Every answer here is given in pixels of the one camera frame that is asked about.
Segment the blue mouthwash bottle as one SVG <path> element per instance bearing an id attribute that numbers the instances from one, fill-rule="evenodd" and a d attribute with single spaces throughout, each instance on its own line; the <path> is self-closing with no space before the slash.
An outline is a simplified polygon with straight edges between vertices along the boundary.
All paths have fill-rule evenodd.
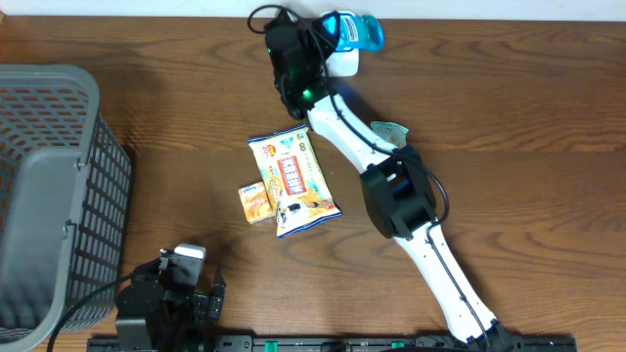
<path id="1" fill-rule="evenodd" d="M 384 45 L 382 26 L 373 16 L 334 11 L 324 14 L 320 20 L 325 31 L 335 39 L 337 52 L 378 52 Z"/>

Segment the yellow snack bag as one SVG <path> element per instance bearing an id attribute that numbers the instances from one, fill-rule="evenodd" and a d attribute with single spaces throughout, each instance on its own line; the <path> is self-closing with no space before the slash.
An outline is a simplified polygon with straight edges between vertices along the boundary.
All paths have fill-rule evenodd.
<path id="1" fill-rule="evenodd" d="M 342 215 L 315 156 L 305 125 L 250 137 L 250 146 L 261 174 L 283 239 Z"/>

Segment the light green packet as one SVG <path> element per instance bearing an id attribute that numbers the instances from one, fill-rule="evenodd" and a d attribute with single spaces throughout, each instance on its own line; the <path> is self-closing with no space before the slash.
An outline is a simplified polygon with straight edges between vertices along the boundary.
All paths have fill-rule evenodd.
<path id="1" fill-rule="evenodd" d="M 372 121 L 371 128 L 375 134 L 388 143 L 402 149 L 407 145 L 409 129 L 395 122 Z"/>

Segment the orange small carton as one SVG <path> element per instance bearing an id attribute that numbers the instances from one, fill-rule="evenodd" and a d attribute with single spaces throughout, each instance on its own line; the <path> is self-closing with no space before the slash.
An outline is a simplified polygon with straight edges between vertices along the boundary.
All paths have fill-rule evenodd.
<path id="1" fill-rule="evenodd" d="M 238 189 L 246 221 L 255 224 L 274 216 L 274 211 L 267 196 L 265 186 L 257 182 Z"/>

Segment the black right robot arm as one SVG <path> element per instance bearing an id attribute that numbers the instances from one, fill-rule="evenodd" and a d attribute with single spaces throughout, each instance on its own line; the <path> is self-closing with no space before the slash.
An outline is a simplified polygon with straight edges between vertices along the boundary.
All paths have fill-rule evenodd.
<path id="1" fill-rule="evenodd" d="M 360 174 L 368 215 L 388 239 L 408 254 L 434 294 L 449 332 L 472 351 L 512 351 L 516 344 L 481 301 L 447 245 L 445 215 L 436 213 L 436 193 L 445 191 L 415 149 L 402 149 L 373 132 L 330 84 L 327 60 L 339 44 L 338 30 L 308 21 L 286 6 L 261 31 L 275 86 L 289 115 L 305 120 L 332 143 Z"/>

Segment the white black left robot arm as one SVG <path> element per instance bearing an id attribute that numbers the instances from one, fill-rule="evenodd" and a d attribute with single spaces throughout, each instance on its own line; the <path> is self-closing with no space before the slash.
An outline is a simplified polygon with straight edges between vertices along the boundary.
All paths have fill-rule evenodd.
<path id="1" fill-rule="evenodd" d="M 164 252 L 133 272 L 131 284 L 115 301 L 117 332 L 113 349 L 139 351 L 210 351 L 204 328 L 219 320 L 226 293 L 221 272 L 211 291 L 197 290 L 203 258 Z"/>

